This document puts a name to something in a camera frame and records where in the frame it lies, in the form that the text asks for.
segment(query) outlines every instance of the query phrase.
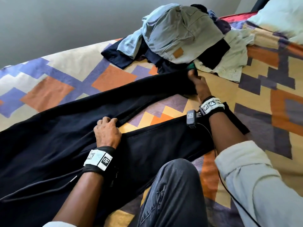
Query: pillow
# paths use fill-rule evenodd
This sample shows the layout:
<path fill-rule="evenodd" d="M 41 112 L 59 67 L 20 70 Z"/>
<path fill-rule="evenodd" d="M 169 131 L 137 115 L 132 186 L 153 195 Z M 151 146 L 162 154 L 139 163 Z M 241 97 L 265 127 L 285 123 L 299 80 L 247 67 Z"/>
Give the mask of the pillow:
<path fill-rule="evenodd" d="M 303 44 L 303 0 L 269 0 L 258 14 L 247 20 L 271 32 L 283 33 L 291 42 Z"/>

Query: geometric pattern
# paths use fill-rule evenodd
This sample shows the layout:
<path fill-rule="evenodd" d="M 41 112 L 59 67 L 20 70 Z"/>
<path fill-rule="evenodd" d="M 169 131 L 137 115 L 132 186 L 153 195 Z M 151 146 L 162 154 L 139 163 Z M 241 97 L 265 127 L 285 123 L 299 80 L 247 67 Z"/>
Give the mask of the geometric pattern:
<path fill-rule="evenodd" d="M 251 137 L 279 170 L 287 186 L 303 196 L 303 47 L 247 25 L 256 33 L 239 84 L 210 73 L 204 76 L 212 95 L 250 129 Z M 72 49 L 0 70 L 0 131 L 34 114 L 157 74 L 146 60 L 125 70 L 100 52 L 115 40 Z M 122 133 L 180 117 L 197 110 L 196 96 L 174 95 L 150 105 L 121 126 Z M 210 226 L 243 226 L 237 208 L 219 180 L 214 152 L 193 161 L 197 168 Z M 127 226 L 147 190 L 106 220 L 105 226 Z"/>

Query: leg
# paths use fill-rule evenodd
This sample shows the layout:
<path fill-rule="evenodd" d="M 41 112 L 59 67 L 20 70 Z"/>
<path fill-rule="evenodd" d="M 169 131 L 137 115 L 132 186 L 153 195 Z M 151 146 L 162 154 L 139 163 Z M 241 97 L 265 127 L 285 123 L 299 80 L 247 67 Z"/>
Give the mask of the leg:
<path fill-rule="evenodd" d="M 207 227 L 207 215 L 199 174 L 189 161 L 176 159 L 159 170 L 140 214 L 130 226 Z"/>

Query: person's right hand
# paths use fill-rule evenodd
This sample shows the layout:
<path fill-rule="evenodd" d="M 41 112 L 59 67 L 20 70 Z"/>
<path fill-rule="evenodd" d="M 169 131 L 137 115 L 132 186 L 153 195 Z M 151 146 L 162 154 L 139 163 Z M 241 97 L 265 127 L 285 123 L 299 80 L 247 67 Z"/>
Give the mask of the person's right hand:
<path fill-rule="evenodd" d="M 188 78 L 195 84 L 200 103 L 202 103 L 207 97 L 211 96 L 211 92 L 206 83 L 205 77 L 195 76 L 195 71 L 189 70 Z"/>
<path fill-rule="evenodd" d="M 117 121 L 117 118 L 110 119 L 108 117 L 98 120 L 97 125 L 94 127 L 97 147 L 111 146 L 115 149 L 118 147 L 122 134 L 116 128 Z"/>

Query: sleeve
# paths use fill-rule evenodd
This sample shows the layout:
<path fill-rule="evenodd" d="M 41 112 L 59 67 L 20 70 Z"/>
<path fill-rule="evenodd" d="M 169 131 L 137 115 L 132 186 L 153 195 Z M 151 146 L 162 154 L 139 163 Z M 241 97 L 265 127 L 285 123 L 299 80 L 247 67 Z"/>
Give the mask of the sleeve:
<path fill-rule="evenodd" d="M 262 227 L 300 226 L 303 198 L 287 187 L 255 142 L 246 141 L 222 151 L 215 163 L 230 193 Z M 256 224 L 235 202 L 245 227 Z"/>
<path fill-rule="evenodd" d="M 62 221 L 50 221 L 46 223 L 43 227 L 76 227 L 76 226 Z"/>

